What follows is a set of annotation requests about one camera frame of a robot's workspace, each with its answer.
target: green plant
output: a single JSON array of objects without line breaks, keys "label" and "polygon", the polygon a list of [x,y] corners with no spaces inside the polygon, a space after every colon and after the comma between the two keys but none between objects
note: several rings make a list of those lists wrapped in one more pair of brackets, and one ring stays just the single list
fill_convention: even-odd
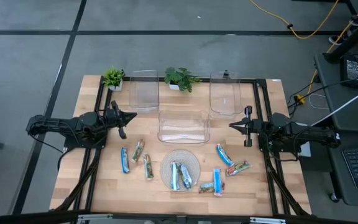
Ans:
[{"label": "green plant", "polygon": [[106,86],[119,86],[121,79],[125,76],[123,70],[115,69],[111,67],[109,70],[106,70],[104,73],[104,84]]},{"label": "green plant", "polygon": [[188,90],[191,93],[191,84],[199,82],[199,78],[195,78],[190,75],[190,71],[187,68],[178,68],[175,70],[173,67],[169,67],[165,71],[165,83],[169,84],[173,82],[174,84],[179,86],[180,91]]}]

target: yellow cable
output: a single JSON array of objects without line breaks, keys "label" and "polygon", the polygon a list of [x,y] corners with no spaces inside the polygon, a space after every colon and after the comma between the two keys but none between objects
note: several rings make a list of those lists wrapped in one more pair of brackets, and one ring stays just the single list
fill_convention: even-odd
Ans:
[{"label": "yellow cable", "polygon": [[[258,6],[253,0],[249,0],[249,1],[250,1],[254,6],[256,6],[258,9],[260,9],[260,10],[266,12],[267,14],[269,14],[269,15],[271,15],[271,16],[274,16],[274,17],[276,17],[276,18],[281,19],[286,25],[288,25],[288,26],[290,25],[290,23],[287,22],[283,17],[278,16],[278,15],[276,15],[276,14],[274,14],[274,13],[268,12],[268,11],[266,11],[265,9],[262,9],[262,8],[261,8],[260,6]],[[326,16],[326,18],[320,23],[320,25],[318,26],[318,28],[317,28],[313,33],[311,33],[309,36],[300,37],[298,34],[296,34],[295,30],[294,30],[292,27],[290,27],[290,30],[293,32],[293,34],[295,35],[295,37],[297,37],[297,38],[299,38],[299,39],[303,39],[303,40],[304,40],[304,39],[307,39],[307,38],[312,37],[313,35],[315,35],[315,33],[317,33],[317,31],[320,30],[320,28],[324,25],[324,23],[327,21],[327,19],[331,16],[331,14],[333,13],[333,11],[334,11],[336,5],[338,4],[338,2],[339,2],[339,0],[336,0],[334,6],[331,8],[331,10],[329,11],[329,13],[328,13],[328,15]]]},{"label": "yellow cable", "polygon": [[[330,46],[330,48],[327,50],[327,53],[329,53],[333,47],[335,46],[335,44],[339,41],[339,39],[344,35],[344,33],[348,30],[348,28],[351,26],[351,21],[348,23],[348,25],[345,27],[345,29],[342,30],[341,34],[338,36],[338,38],[335,40],[335,42]],[[313,80],[314,77],[317,75],[317,70],[314,71],[313,76],[311,77],[310,80],[310,86],[309,86],[309,90],[308,90],[308,94],[311,92],[311,87],[313,86]]]}]

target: wooden table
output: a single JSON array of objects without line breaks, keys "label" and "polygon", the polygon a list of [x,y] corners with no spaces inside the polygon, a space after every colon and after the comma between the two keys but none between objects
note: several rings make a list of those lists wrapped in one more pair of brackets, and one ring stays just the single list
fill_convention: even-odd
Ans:
[{"label": "wooden table", "polygon": [[[100,76],[85,75],[83,78],[74,116],[93,111],[98,92]],[[285,96],[280,80],[267,80],[268,93],[272,112],[288,115]],[[170,90],[168,85],[160,83],[159,110],[208,111],[209,83],[197,83],[193,92]],[[104,102],[107,90],[104,90]],[[254,92],[251,84],[241,84],[242,105],[255,107]],[[262,89],[259,95],[266,120]],[[114,92],[112,96],[120,109],[132,111],[129,106],[129,84],[124,82],[122,92]],[[117,129],[109,132],[106,147],[102,150],[96,185],[93,195],[92,212],[103,213],[159,213],[189,215],[271,215],[267,176],[263,155],[259,151],[258,141],[252,136],[253,146],[244,147],[245,136],[229,128],[228,124],[239,121],[244,114],[235,119],[211,120],[211,139],[197,146],[172,146],[162,143],[157,138],[158,113],[138,114],[125,132],[127,139],[122,140]],[[256,109],[252,118],[257,118]],[[139,139],[145,139],[144,152],[150,154],[154,179],[146,181],[142,159],[138,165],[129,163],[130,174],[123,174],[121,169],[121,147],[128,148],[128,155],[134,152]],[[223,177],[226,188],[223,197],[213,194],[199,194],[200,183],[213,181],[213,168],[226,168],[215,150],[216,143],[225,142],[226,152],[236,161],[248,160],[252,167],[234,177]],[[187,149],[200,162],[201,175],[196,187],[191,192],[172,192],[160,178],[160,164],[165,155],[174,149]],[[61,163],[50,208],[59,206],[73,190],[80,176],[85,149],[75,149],[67,154]],[[289,153],[282,153],[282,159],[291,158]],[[307,212],[310,211],[308,195],[299,162],[282,163],[285,183],[298,203]],[[88,186],[85,186],[80,208],[85,207]],[[279,210],[282,211],[281,197],[276,187]]]}]

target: clear plastic container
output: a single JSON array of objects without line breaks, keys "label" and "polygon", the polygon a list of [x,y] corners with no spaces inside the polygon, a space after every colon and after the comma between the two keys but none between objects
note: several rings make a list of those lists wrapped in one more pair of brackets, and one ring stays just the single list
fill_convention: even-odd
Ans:
[{"label": "clear plastic container", "polygon": [[158,139],[167,143],[196,144],[209,141],[209,118],[205,111],[161,111]]},{"label": "clear plastic container", "polygon": [[209,116],[213,119],[233,119],[244,110],[241,105],[240,79],[236,72],[211,73],[209,105]]},{"label": "clear plastic container", "polygon": [[160,105],[158,71],[134,71],[129,80],[131,108],[141,113],[158,111]]}]

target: white pot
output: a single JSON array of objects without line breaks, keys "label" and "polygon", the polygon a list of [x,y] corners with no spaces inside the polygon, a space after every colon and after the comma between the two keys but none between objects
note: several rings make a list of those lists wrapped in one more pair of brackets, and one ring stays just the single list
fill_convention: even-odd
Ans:
[{"label": "white pot", "polygon": [[169,88],[171,89],[171,90],[179,90],[179,86],[178,85],[175,85],[175,84],[169,84]]},{"label": "white pot", "polygon": [[112,91],[121,91],[122,90],[122,79],[121,79],[121,82],[119,82],[119,86],[109,86],[109,89]]}]

